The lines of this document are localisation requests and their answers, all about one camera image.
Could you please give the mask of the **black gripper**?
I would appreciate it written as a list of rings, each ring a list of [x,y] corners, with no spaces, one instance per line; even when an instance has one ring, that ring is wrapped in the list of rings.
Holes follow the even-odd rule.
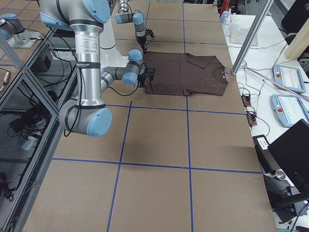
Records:
[[[145,87],[146,78],[145,71],[138,75],[138,87]]]
[[[137,36],[137,42],[143,49],[143,54],[147,53],[148,47],[146,45],[146,35]]]

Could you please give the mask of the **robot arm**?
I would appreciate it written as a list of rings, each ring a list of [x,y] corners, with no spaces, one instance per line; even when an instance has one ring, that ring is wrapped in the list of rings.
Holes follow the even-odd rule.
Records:
[[[127,0],[119,2],[118,13],[115,15],[117,24],[133,23],[135,28],[135,37],[143,52],[147,51],[147,35],[144,24],[144,15],[141,9],[132,10]]]
[[[131,50],[127,60],[117,51],[106,0],[43,0],[40,16],[45,25],[75,35],[79,92],[61,107],[61,126],[70,133],[103,136],[112,113],[101,94],[115,80],[130,86],[144,81],[149,72],[141,51]]]

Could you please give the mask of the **spare grey robot arm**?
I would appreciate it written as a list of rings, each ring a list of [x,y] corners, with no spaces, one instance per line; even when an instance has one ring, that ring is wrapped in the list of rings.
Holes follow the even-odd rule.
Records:
[[[40,32],[26,30],[13,13],[0,16],[0,35],[13,48],[31,48],[41,38]]]

